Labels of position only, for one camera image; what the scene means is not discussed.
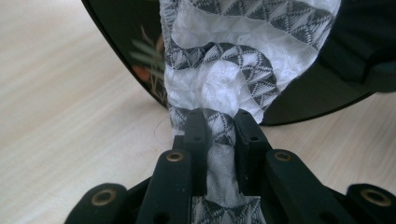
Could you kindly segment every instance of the patterned fabric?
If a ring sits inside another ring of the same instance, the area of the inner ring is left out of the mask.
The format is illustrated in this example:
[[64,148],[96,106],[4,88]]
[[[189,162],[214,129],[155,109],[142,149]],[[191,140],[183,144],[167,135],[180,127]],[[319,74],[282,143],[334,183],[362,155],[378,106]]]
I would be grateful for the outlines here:
[[207,194],[193,223],[265,223],[259,197],[239,192],[233,116],[266,108],[316,59],[339,0],[161,0],[165,87],[174,134],[203,108],[213,144]]

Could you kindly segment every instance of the metal grommet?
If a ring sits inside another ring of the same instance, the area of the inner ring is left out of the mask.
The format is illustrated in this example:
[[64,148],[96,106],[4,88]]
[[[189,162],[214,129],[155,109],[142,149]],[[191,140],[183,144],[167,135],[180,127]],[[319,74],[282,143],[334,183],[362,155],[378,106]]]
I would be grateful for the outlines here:
[[292,156],[287,152],[278,151],[275,153],[275,158],[279,161],[291,161]]
[[95,206],[103,206],[113,202],[116,199],[117,191],[114,189],[102,189],[95,193],[91,199],[91,203]]
[[392,205],[392,201],[387,195],[375,189],[362,189],[361,197],[366,201],[381,207],[389,207]]
[[180,152],[172,152],[166,156],[166,159],[169,161],[181,161],[183,160],[184,156]]

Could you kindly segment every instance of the light wood surface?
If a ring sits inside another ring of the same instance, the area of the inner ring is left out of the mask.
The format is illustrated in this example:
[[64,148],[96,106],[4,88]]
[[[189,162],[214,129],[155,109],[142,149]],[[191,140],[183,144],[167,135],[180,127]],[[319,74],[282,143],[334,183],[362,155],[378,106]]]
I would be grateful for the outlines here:
[[[129,74],[79,1],[0,3],[0,222],[63,223],[92,187],[131,188],[170,148],[167,110]],[[262,128],[327,186],[396,194],[396,94]]]

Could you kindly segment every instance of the wrinkled fabric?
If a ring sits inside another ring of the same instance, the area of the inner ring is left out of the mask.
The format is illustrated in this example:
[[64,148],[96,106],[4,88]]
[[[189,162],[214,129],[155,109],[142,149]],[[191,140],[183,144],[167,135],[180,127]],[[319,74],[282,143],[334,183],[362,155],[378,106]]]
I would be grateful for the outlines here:
[[204,110],[213,143],[207,194],[193,199],[193,223],[265,223],[259,197],[239,193],[233,117],[259,123],[266,108],[316,59],[339,1],[161,0],[165,88],[174,134]]

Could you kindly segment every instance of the fabric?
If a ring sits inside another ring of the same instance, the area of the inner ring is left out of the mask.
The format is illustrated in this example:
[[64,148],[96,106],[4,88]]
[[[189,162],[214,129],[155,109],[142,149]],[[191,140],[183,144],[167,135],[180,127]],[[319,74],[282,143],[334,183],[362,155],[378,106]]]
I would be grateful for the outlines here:
[[265,223],[259,197],[239,193],[233,117],[265,109],[316,59],[339,1],[161,0],[165,88],[174,134],[203,108],[213,144],[207,195],[193,223]]

